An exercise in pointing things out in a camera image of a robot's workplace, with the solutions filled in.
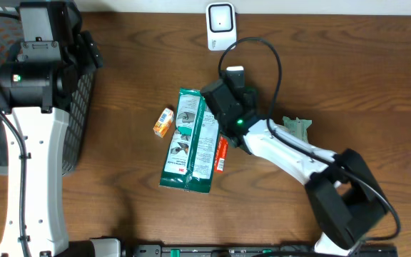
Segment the cable clip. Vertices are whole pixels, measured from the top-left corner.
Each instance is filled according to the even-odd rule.
[[[22,241],[29,242],[29,241],[31,241],[31,238],[29,236],[20,236],[20,237],[17,238],[17,241],[19,243],[21,243]]]
[[[19,159],[21,160],[21,159],[30,159],[31,158],[31,153],[28,153],[28,156],[22,156],[22,155],[19,155]]]

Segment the small box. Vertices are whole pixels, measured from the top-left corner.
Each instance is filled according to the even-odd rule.
[[[164,135],[166,135],[166,132],[168,132],[169,127],[171,127],[173,121],[174,112],[168,108],[165,108],[155,126],[153,127],[153,131],[155,131],[156,135],[164,137]]]

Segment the green led light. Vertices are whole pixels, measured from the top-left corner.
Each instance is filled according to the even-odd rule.
[[[14,80],[14,82],[19,82],[21,80],[21,76],[14,74],[14,77],[12,79]]]

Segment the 3m package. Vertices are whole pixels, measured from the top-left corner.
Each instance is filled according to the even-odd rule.
[[[160,185],[208,193],[220,129],[199,90],[180,90],[175,123]]]

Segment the white power adapter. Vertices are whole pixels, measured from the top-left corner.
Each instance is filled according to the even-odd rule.
[[[211,51],[226,50],[237,40],[234,5],[213,3],[205,10],[207,18],[207,41]]]

